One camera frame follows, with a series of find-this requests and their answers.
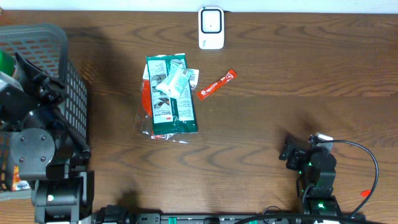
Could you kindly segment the red snack stick packet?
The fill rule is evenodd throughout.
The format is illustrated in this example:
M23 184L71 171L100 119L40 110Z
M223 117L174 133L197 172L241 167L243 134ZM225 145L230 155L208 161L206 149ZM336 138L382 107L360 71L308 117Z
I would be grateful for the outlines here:
M216 81L216 82L210 84L209 86L207 86L206 88L198 91L197 92L197 97L200 100L204 100L205 98L207 98L208 96L210 96L211 94L216 92L218 89L220 89L222 86L227 84L229 81L231 81L232 79L236 78L237 75L238 74L233 69L230 69L225 74L225 76L220 78L218 81Z

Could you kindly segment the green grip gloves package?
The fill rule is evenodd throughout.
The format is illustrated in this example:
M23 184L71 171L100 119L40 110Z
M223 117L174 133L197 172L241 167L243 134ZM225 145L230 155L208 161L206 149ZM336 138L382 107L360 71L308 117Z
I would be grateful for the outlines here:
M190 85L185 85L177 99L157 89L173 72L187 69L185 54L148 56L146 61L154 135L197 132L197 118Z

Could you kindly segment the mint green wipes pack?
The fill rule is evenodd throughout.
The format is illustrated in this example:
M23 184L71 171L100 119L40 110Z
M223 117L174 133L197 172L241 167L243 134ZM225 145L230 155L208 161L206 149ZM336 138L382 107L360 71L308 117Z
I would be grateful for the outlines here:
M171 98L179 99L184 89L189 86L193 74L193 70L185 68L182 63L171 62L169 75L156 86L156 90Z

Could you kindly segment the red dustpan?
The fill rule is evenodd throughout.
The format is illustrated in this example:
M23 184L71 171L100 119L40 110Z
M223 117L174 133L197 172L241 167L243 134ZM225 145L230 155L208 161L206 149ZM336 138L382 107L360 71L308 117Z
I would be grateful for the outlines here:
M188 144L190 135L197 134L198 131L154 135L152 124L152 106L150 103L150 81L147 65L144 68L142 79L141 100L135 120L136 131L146 139L159 139Z

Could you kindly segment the orange tissue pack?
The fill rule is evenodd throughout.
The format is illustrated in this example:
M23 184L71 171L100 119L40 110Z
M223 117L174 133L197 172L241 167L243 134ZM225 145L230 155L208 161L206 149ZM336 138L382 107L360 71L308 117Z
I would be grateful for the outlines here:
M19 167L14 166L12 174L12 191L29 190L30 185L28 181L22 180L19 176Z

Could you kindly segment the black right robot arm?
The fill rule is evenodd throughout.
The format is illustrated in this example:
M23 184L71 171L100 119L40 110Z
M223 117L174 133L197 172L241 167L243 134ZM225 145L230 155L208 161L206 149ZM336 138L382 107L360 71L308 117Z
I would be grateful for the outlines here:
M333 138L311 135L308 142L288 135L279 159L286 168L299 173L296 181L300 211L308 215L340 216L341 209L333 193L336 159L331 154Z

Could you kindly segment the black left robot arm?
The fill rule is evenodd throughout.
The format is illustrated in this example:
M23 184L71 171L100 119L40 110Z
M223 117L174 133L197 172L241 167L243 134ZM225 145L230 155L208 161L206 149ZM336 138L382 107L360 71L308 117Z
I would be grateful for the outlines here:
M21 54L1 74L2 131L11 134L10 166L32 191L37 223L81 223L93 212L90 148L60 111L65 83Z

